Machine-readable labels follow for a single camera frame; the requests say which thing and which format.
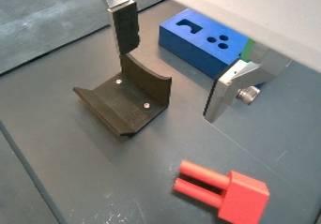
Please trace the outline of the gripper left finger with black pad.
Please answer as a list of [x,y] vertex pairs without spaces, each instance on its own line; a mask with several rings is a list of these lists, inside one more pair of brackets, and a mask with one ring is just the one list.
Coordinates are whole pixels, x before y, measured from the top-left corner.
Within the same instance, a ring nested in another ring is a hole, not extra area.
[[103,0],[121,55],[139,46],[138,6],[133,0]]

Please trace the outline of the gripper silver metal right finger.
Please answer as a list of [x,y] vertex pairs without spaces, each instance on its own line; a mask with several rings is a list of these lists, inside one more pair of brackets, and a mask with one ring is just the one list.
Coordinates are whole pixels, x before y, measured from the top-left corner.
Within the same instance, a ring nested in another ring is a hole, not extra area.
[[252,104],[260,94],[256,85],[273,80],[292,62],[287,55],[258,42],[252,44],[249,58],[249,62],[237,60],[213,84],[204,111],[210,123],[237,98]]

